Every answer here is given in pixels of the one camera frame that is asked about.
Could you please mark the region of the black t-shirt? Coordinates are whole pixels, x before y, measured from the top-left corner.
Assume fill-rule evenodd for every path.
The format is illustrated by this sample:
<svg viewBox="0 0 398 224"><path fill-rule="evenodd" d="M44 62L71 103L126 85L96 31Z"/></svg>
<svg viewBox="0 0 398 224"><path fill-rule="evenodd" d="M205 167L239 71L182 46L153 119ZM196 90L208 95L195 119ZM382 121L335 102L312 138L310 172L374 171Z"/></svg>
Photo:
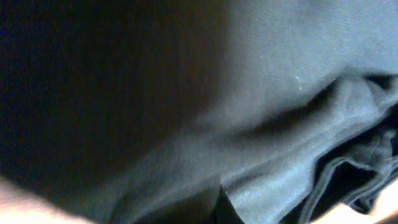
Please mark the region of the black t-shirt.
<svg viewBox="0 0 398 224"><path fill-rule="evenodd" d="M2 1L1 175L97 223L368 213L397 2Z"/></svg>

